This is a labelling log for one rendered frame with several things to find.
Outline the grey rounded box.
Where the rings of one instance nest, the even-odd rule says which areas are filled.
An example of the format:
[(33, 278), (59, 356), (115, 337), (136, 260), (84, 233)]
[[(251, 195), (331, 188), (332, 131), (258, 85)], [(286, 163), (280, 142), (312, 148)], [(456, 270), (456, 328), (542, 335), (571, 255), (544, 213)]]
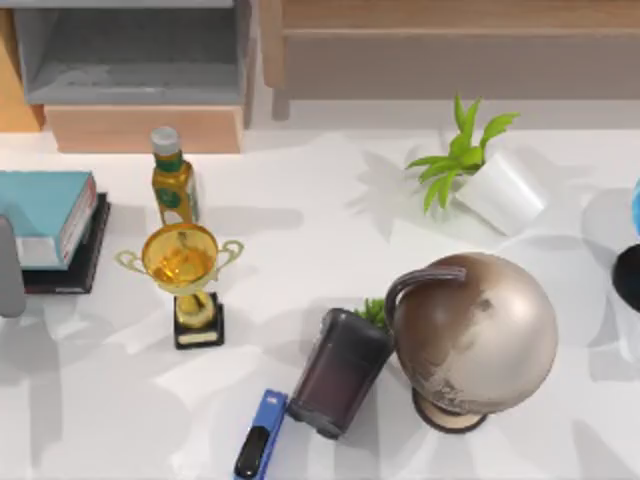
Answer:
[(26, 309), (26, 294), (14, 231), (0, 215), (0, 317), (18, 318)]

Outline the white pot with green plant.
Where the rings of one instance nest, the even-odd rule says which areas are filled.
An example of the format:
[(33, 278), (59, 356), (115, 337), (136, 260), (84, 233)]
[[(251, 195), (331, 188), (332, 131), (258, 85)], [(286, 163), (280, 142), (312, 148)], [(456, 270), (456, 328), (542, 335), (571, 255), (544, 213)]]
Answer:
[(453, 97), (457, 133), (444, 154), (418, 157), (406, 165), (419, 168), (417, 176), (426, 187), (423, 210), (433, 205), (444, 210), (453, 199), (463, 204), (494, 229), (513, 236), (530, 225), (548, 206), (549, 194), (516, 156), (492, 149), (490, 142), (505, 134), (520, 117), (518, 112), (500, 113), (473, 139), (482, 99), (466, 106)]

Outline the blue and black stapler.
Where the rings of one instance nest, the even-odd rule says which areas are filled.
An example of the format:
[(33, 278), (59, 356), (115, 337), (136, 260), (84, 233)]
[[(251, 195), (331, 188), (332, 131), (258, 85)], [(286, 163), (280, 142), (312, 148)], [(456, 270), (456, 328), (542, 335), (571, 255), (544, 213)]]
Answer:
[(266, 389), (233, 468), (233, 480), (266, 480), (266, 473), (287, 410), (286, 393)]

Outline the yellow oil bottle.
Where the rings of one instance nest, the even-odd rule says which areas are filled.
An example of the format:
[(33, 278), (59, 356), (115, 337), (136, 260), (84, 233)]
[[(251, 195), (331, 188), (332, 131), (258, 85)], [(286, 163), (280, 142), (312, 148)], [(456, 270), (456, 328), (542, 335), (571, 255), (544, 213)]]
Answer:
[(184, 158), (178, 132), (168, 126), (150, 135), (155, 167), (152, 188), (163, 225), (198, 223), (200, 208), (192, 164)]

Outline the dark pot with green plant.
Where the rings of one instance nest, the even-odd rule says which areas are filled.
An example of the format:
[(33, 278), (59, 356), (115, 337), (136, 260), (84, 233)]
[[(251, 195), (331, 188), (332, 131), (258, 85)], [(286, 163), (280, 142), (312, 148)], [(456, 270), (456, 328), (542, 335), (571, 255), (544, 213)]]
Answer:
[(325, 438), (340, 438), (392, 352), (382, 299), (367, 298), (353, 310), (329, 309), (289, 401), (288, 415)]

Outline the black book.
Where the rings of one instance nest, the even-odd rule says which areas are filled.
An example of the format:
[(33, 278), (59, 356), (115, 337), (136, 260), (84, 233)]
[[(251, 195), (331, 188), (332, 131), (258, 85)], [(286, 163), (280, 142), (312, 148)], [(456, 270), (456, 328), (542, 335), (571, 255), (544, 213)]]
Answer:
[(91, 222), (79, 242), (67, 270), (24, 271), (25, 293), (31, 295), (89, 294), (96, 275), (111, 204), (108, 195), (97, 194)]

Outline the wooden cupboard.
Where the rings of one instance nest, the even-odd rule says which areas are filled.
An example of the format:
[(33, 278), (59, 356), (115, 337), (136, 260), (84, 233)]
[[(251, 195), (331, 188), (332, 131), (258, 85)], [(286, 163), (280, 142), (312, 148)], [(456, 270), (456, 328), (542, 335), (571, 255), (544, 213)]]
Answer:
[(24, 97), (13, 12), (0, 8), (0, 133), (35, 133), (44, 123), (44, 107)]

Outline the bronze globe on stand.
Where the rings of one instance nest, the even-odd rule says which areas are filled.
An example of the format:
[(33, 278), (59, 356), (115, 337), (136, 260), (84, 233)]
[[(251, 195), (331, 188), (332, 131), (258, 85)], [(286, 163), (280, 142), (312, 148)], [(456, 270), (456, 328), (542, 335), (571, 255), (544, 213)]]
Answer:
[(559, 344), (542, 285), (489, 253), (450, 254), (400, 275), (384, 316), (416, 413), (443, 433), (470, 432), (530, 398)]

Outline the blue globe with black base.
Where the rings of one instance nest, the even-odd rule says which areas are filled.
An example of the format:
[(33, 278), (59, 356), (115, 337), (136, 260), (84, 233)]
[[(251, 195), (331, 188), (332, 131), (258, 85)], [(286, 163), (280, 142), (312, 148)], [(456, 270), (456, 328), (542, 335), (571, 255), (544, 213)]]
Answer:
[(618, 296), (632, 310), (640, 313), (640, 178), (632, 190), (631, 219), (638, 242), (617, 256), (612, 270), (612, 284)]

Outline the gold trophy with black base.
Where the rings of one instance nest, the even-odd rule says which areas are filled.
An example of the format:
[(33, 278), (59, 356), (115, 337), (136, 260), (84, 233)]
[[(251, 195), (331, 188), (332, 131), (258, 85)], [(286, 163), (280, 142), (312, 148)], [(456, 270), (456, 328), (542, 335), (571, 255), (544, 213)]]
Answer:
[(219, 244), (205, 227), (177, 223), (150, 235), (140, 253), (122, 250), (115, 261), (150, 277), (173, 296), (174, 346), (187, 350), (225, 342), (224, 305), (218, 294), (206, 287), (243, 252), (244, 244), (238, 240)]

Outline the pale wooden drawer front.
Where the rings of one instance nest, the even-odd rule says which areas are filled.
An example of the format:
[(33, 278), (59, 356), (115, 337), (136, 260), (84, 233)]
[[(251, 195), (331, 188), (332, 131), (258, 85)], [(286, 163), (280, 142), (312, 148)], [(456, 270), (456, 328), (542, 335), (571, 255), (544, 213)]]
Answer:
[(47, 105), (47, 125), (63, 153), (149, 153), (151, 132), (174, 128), (186, 153), (241, 151), (241, 106)]

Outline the wooden open shelf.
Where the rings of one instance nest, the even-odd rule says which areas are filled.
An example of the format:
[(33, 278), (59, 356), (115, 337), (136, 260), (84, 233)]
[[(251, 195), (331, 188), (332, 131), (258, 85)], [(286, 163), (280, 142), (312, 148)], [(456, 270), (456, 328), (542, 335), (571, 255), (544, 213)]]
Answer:
[(640, 0), (256, 0), (278, 98), (640, 103)]

